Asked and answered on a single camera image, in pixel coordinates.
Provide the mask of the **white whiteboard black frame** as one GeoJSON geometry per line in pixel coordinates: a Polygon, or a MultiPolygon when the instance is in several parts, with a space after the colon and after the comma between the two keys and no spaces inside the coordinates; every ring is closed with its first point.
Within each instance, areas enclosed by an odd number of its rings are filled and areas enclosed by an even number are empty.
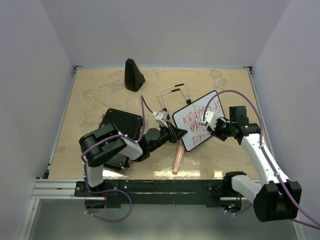
{"type": "Polygon", "coordinates": [[[213,90],[172,115],[176,127],[187,130],[187,134],[181,139],[187,152],[192,151],[211,137],[204,134],[207,128],[201,125],[201,117],[207,104],[209,104],[207,111],[214,112],[218,117],[225,116],[219,97],[216,96],[210,101],[215,94],[217,91],[213,90]]]}

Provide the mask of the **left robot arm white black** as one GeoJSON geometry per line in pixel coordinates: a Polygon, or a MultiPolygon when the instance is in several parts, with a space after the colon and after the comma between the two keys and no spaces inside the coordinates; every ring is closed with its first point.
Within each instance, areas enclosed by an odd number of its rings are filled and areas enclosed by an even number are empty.
{"type": "Polygon", "coordinates": [[[103,192],[103,165],[117,154],[132,161],[142,162],[165,143],[175,144],[187,133],[187,130],[177,128],[166,121],[159,129],[148,129],[137,140],[121,133],[113,123],[82,136],[79,145],[84,164],[86,191],[92,196],[99,196],[103,192]]]}

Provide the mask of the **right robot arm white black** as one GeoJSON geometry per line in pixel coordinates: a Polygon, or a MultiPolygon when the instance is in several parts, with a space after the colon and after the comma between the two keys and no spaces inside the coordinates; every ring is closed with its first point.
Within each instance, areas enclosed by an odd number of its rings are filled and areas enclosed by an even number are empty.
{"type": "Polygon", "coordinates": [[[252,204],[259,221],[293,220],[298,215],[302,187],[291,181],[279,168],[266,146],[258,124],[250,123],[245,106],[229,108],[230,119],[219,117],[212,111],[201,116],[207,132],[221,141],[234,138],[250,157],[258,174],[259,183],[243,171],[228,172],[217,189],[233,197],[240,194],[252,204]]]}

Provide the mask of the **pink toy microphone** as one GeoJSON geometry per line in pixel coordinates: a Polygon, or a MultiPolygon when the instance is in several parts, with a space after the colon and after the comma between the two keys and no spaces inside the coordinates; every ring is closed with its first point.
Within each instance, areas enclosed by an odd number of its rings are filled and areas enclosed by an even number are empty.
{"type": "Polygon", "coordinates": [[[173,167],[172,167],[172,173],[174,175],[177,175],[180,170],[180,166],[181,166],[181,162],[182,162],[182,159],[184,156],[184,152],[185,152],[184,144],[182,141],[180,141],[178,148],[177,148],[176,156],[174,159],[173,167]]]}

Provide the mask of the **black hard case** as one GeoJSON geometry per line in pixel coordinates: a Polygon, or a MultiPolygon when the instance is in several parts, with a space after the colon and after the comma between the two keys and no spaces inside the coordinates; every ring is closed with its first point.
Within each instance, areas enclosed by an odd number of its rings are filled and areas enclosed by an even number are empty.
{"type": "MultiPolygon", "coordinates": [[[[141,134],[143,119],[140,115],[109,108],[103,116],[99,128],[108,124],[114,124],[122,134],[127,134],[131,139],[137,140],[141,134]]],[[[124,173],[130,167],[130,159],[118,153],[103,166],[124,173]]]]}

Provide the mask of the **black cone-shaped object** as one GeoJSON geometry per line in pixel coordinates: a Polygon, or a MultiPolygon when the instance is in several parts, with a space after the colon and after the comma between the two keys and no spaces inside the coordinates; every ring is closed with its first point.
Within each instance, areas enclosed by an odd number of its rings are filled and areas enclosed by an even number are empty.
{"type": "Polygon", "coordinates": [[[145,83],[145,77],[133,58],[125,61],[124,85],[132,92],[138,92],[145,83]]]}

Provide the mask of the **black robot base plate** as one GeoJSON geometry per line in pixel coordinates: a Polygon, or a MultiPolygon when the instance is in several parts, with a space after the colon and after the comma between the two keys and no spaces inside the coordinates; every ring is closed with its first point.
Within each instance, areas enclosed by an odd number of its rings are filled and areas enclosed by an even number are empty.
{"type": "Polygon", "coordinates": [[[84,198],[88,208],[120,208],[135,205],[202,205],[238,212],[248,203],[238,193],[227,192],[222,180],[105,180],[88,190],[77,181],[74,196],[84,198]]]}

